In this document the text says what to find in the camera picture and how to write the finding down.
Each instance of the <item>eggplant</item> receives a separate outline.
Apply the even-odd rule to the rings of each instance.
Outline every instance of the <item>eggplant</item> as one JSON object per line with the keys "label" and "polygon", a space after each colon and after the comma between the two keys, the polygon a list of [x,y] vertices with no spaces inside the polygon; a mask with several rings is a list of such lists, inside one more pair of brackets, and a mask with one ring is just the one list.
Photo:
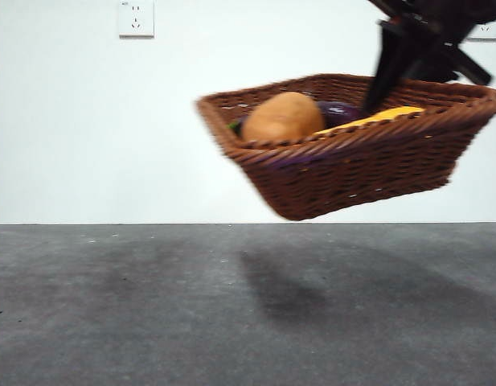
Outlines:
{"label": "eggplant", "polygon": [[326,129],[363,118],[362,111],[359,108],[344,102],[319,101],[317,104],[325,120]]}

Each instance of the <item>gray floor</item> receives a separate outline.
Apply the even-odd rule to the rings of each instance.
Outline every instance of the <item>gray floor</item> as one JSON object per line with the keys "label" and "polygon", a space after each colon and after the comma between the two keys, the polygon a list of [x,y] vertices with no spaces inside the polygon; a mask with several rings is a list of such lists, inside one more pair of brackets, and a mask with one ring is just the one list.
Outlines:
{"label": "gray floor", "polygon": [[0,226],[0,386],[496,386],[496,224]]}

